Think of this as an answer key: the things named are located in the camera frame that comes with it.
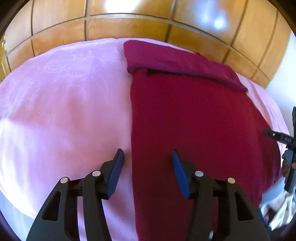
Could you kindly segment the right hand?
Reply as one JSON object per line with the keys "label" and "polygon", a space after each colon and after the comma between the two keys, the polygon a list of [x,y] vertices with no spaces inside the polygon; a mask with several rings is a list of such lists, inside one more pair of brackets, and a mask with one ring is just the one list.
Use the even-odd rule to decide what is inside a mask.
{"label": "right hand", "polygon": [[282,167],[281,167],[281,173],[283,177],[287,177],[289,175],[290,169],[295,169],[296,168],[296,161],[291,163],[291,165],[288,165],[288,161],[286,160],[285,154],[282,155],[283,162],[282,162]]}

